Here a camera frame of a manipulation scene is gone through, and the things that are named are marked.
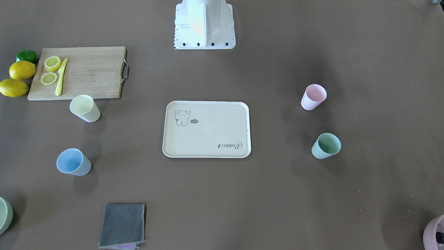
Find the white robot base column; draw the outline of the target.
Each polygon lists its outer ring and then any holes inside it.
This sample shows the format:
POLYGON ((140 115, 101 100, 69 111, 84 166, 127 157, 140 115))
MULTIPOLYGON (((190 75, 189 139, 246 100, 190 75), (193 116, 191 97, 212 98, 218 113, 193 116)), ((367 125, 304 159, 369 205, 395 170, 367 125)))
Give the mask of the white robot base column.
POLYGON ((176 5, 173 47, 220 50, 236 46, 233 6, 225 0, 183 0, 176 5))

